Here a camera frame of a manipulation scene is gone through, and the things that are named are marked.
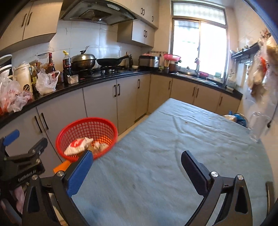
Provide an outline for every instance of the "blue gripper pad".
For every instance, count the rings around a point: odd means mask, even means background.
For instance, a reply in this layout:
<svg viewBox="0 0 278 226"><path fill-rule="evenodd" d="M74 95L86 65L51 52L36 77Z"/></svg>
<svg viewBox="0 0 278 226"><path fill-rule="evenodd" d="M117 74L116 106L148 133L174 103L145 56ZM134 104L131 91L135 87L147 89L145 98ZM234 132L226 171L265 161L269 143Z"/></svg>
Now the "blue gripper pad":
<svg viewBox="0 0 278 226"><path fill-rule="evenodd" d="M4 138L4 141L3 141L3 145L4 146L9 146L12 142L14 142L14 140L16 140L17 138L19 137L19 130L15 130L13 132L11 132L9 135L7 135L5 138Z"/></svg>
<svg viewBox="0 0 278 226"><path fill-rule="evenodd" d="M92 164L93 154L92 152L88 151L83 160L75 168L71 177L68 179L67 194L69 197L75 195L78 192Z"/></svg>

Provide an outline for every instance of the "black countertop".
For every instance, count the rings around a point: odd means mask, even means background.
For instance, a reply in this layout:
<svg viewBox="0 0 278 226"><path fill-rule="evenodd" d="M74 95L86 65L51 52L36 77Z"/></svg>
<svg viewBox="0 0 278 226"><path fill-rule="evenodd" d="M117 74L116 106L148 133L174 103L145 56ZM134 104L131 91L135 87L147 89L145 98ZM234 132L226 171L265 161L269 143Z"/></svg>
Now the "black countertop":
<svg viewBox="0 0 278 226"><path fill-rule="evenodd" d="M101 82L106 82L106 81L111 81L114 79L118 79L118 78L124 78L124 77L129 77L129 76L134 76L134 75L143 75L143 74L157 74L157 75L162 75L162 76L167 76L170 78L178 78L181 80L186 80L189 82L193 82L196 84L200 84L206 87L209 87L211 89L215 89L217 91L220 91L222 93L225 93L227 95L230 95L236 99L241 100L242 98L242 94L240 92L238 92L237 90L234 90L233 93L230 93L228 91L225 90L224 87L217 87L217 86L213 86L210 84L206 84L203 83L201 81L196 81L187 77L183 77L183 76L179 76L176 74L169 74L169 73L165 73L165 72L150 72L150 71L137 71L137 70L131 70L131 69L127 69L127 70L121 70L118 73L109 75L109 76L105 76L105 77L95 77L95 78L89 78L86 79L84 81L80 81L79 83L76 84L72 84L72 85L64 85L64 84L58 84L56 86L56 91L46 94L46 95L39 95L39 96L33 96L33 98L31 100L28 101L28 103L22 108L21 111L19 112L11 112L11 113L7 113L3 116L0 116L0 129L3 128L5 125L7 125L9 122L11 122L12 120L14 120L15 118L17 118L18 116L20 116L21 114L23 114L24 112L29 111L30 109L48 101L51 100L55 97L58 97L60 95L63 95L65 93L80 89L80 88L84 88L90 85L94 85L94 84L98 84Z"/></svg>

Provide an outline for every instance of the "silver bolt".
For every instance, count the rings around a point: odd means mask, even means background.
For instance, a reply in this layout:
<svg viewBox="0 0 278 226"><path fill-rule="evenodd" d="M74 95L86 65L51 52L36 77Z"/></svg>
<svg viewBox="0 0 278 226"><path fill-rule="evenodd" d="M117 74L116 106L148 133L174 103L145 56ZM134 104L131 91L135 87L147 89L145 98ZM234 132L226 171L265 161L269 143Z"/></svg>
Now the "silver bolt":
<svg viewBox="0 0 278 226"><path fill-rule="evenodd" d="M239 180L243 180L243 179L244 179L244 177L243 177L242 175L240 175L240 174L237 176L237 178L238 178Z"/></svg>
<svg viewBox="0 0 278 226"><path fill-rule="evenodd" d="M212 171L210 174L211 174L213 177L218 177L218 173L215 172L215 171Z"/></svg>
<svg viewBox="0 0 278 226"><path fill-rule="evenodd" d="M64 175L64 171L58 171L57 172L57 176L63 176Z"/></svg>
<svg viewBox="0 0 278 226"><path fill-rule="evenodd" d="M37 175L33 175L32 176L32 180L37 180L38 176Z"/></svg>

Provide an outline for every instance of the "red laundry basket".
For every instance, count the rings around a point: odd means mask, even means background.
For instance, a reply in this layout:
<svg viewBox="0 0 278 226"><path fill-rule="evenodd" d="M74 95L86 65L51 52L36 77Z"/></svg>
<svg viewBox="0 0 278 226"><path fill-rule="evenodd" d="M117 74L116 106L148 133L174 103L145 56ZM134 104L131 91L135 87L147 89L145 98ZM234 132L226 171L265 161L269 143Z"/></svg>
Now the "red laundry basket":
<svg viewBox="0 0 278 226"><path fill-rule="evenodd" d="M94 159L103 156L117 142L118 131L115 125L103 118L84 118L67 125L56 138L56 148L58 153L70 162L78 160L77 155L66 156L64 151L77 138L94 138L94 141L109 145L104 151L93 155Z"/></svg>

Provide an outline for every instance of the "black cord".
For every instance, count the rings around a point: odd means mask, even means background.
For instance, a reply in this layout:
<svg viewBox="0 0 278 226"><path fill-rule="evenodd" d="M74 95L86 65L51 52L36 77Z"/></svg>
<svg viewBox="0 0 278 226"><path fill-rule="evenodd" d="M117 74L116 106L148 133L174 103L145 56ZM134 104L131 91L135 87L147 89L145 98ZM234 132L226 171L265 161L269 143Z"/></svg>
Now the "black cord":
<svg viewBox="0 0 278 226"><path fill-rule="evenodd" d="M277 102L277 104L276 104L276 107L275 107L275 111L274 111L274 113L273 113L273 116L272 116L270 122L267 124L267 127L268 127L268 128L270 128L271 123L272 123L272 121L273 121L273 119L274 119L274 117L275 117L277 107L278 107L278 102Z"/></svg>

